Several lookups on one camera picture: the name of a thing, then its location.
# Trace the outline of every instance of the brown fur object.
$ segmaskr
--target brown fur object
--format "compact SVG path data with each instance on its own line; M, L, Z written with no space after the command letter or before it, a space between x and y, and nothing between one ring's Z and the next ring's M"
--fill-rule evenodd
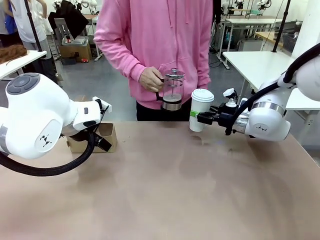
M0 64L21 58L27 55L27 49L23 45L11 45L0 48Z

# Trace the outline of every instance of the brown cardboard box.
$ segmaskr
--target brown cardboard box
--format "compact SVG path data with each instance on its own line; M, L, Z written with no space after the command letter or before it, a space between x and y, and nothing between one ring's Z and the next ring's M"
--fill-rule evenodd
M113 153L116 150L117 143L118 143L115 125L113 123L102 121L96 133L112 144L112 147L109 149L108 153ZM85 151L87 147L87 141L75 141L68 136L66 137L66 139L67 139L66 144L68 145L72 153L74 154L83 153ZM94 148L93 152L105 153L104 150L102 150L97 146Z
M74 57L76 53L79 54L75 58L75 60L81 63L81 59L88 59L90 61L92 59L90 45L86 46L59 46L60 54L62 58L70 58Z

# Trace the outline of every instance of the white cup lid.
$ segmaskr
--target white cup lid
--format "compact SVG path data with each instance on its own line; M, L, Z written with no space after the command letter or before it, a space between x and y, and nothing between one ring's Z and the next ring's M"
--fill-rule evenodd
M207 89L198 88L191 94L192 99L201 103L210 103L215 99L215 96Z

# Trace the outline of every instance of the white pillar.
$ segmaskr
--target white pillar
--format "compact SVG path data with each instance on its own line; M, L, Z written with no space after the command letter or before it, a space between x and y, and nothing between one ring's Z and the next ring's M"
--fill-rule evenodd
M299 57L318 43L320 43L320 0L309 0L292 57Z

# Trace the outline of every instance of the hand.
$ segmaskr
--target hand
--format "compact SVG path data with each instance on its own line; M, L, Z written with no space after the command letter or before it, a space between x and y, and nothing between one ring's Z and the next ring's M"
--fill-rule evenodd
M144 87L146 90L156 93L159 92L164 83L161 81L164 77L161 73L154 67L147 67L141 74L139 83Z

